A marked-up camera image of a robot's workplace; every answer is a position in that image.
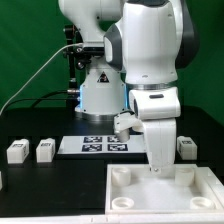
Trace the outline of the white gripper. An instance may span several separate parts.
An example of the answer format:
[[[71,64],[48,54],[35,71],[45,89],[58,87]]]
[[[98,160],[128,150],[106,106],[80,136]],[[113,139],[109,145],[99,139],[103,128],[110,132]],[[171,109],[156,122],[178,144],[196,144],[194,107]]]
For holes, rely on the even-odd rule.
[[[143,135],[150,168],[156,170],[172,166],[176,149],[176,120],[143,122]]]

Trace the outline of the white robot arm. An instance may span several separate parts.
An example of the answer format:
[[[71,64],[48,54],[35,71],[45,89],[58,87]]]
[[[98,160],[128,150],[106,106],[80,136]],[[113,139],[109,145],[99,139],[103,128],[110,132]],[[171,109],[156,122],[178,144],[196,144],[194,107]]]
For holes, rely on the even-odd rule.
[[[181,114],[177,68],[197,52],[185,0],[58,0],[81,35],[76,66],[86,70],[75,112],[114,121],[120,141],[143,134],[149,165],[174,164]]]

